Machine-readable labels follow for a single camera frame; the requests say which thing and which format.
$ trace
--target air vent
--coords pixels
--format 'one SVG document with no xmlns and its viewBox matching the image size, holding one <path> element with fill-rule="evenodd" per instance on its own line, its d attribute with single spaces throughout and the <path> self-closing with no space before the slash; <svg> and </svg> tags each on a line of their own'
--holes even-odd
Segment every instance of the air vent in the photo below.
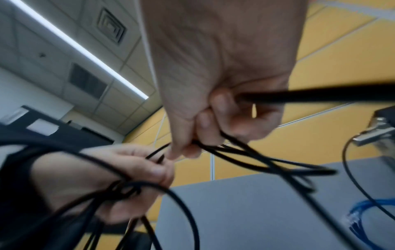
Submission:
<svg viewBox="0 0 395 250">
<path fill-rule="evenodd" d="M 116 44 L 121 43 L 126 32 L 125 26 L 106 8 L 100 11 L 98 29 Z"/>
<path fill-rule="evenodd" d="M 76 63 L 71 69 L 69 82 L 96 99 L 100 99 L 107 88 L 107 84 Z"/>
</svg>

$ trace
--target ceiling light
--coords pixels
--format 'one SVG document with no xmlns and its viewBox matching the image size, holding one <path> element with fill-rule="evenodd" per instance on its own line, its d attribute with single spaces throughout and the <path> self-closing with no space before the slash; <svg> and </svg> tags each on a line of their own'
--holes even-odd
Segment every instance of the ceiling light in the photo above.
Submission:
<svg viewBox="0 0 395 250">
<path fill-rule="evenodd" d="M 111 69 L 107 64 L 102 62 L 99 58 L 94 56 L 92 53 L 90 53 L 88 50 L 86 50 L 84 47 L 82 47 L 79 43 L 74 41 L 71 37 L 66 35 L 63 31 L 55 27 L 53 24 L 51 24 L 48 20 L 46 20 L 43 16 L 38 14 L 35 10 L 30 8 L 27 4 L 22 2 L 21 0 L 9 0 L 12 2 L 14 5 L 16 5 L 19 9 L 21 9 L 23 12 L 25 12 L 27 15 L 35 19 L 37 22 L 42 24 L 44 27 L 49 29 L 52 33 L 57 35 L 60 39 L 68 43 L 71 47 L 75 48 L 78 52 L 86 56 L 89 60 L 92 62 L 96 63 L 100 68 L 104 69 L 106 72 L 108 72 L 110 75 L 112 75 L 115 79 L 123 83 L 125 86 L 133 90 L 136 94 L 141 96 L 144 100 L 148 98 L 146 94 L 144 94 L 141 90 L 136 88 L 133 84 L 131 84 L 128 80 L 123 78 L 120 74 L 115 72 L 113 69 Z"/>
</svg>

